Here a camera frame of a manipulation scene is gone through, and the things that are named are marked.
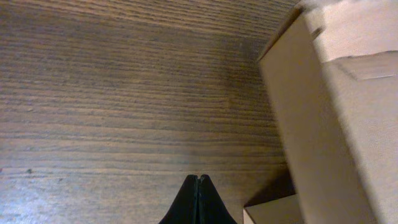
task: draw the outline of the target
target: brown cardboard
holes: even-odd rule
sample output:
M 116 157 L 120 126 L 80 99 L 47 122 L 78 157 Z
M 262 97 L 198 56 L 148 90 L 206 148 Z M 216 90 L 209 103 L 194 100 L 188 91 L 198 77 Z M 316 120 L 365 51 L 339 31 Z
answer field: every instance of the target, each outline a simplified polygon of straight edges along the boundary
M 244 224 L 304 223 L 296 195 L 246 207 Z
M 290 27 L 290 25 L 292 25 L 292 23 L 302 13 L 305 13 L 305 17 L 307 18 L 307 25 L 313 38 L 316 38 L 319 35 L 319 33 L 322 31 L 322 25 L 325 23 L 323 21 L 321 11 L 318 9 L 305 11 L 305 7 L 298 4 L 288 13 L 286 19 L 280 24 L 277 31 L 270 37 L 266 46 L 260 53 L 258 61 L 260 61 L 265 56 L 265 54 L 268 53 L 268 51 L 274 46 L 274 44 L 285 33 L 285 31 Z
M 303 217 L 306 223 L 398 223 L 398 56 L 384 52 L 397 48 L 391 26 L 398 24 L 398 3 L 328 7 L 340 18 L 331 22 L 327 15 L 315 40 L 310 17 L 295 15 L 259 62 Z M 372 25 L 383 17 L 375 8 L 390 17 L 378 22 L 384 27 L 366 28 L 362 19 Z M 358 45 L 346 38 L 357 27 L 371 35 Z

